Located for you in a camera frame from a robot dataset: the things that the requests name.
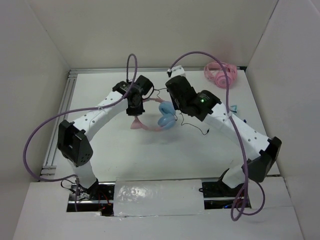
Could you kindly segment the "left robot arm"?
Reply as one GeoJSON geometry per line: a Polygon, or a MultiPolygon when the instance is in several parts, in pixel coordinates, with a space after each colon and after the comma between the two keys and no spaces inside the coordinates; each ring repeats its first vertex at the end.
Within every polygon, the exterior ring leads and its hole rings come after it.
{"type": "Polygon", "coordinates": [[[93,149],[90,141],[112,118],[121,112],[129,116],[139,116],[145,112],[143,96],[154,88],[153,83],[140,75],[136,81],[117,83],[112,91],[94,110],[72,122],[63,120],[58,127],[57,148],[68,159],[81,194],[88,200],[97,197],[99,180],[90,163],[93,149]]]}

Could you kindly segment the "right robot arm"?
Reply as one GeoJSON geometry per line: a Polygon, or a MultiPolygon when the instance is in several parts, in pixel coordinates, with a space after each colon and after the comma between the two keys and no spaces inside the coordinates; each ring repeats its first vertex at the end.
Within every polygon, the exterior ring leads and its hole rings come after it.
{"type": "Polygon", "coordinates": [[[182,113],[195,117],[216,128],[242,150],[243,165],[227,169],[220,177],[218,190],[230,196],[247,180],[261,183],[277,160],[282,141],[269,138],[251,128],[208,90],[196,92],[186,77],[178,75],[165,84],[173,106],[182,113]]]}

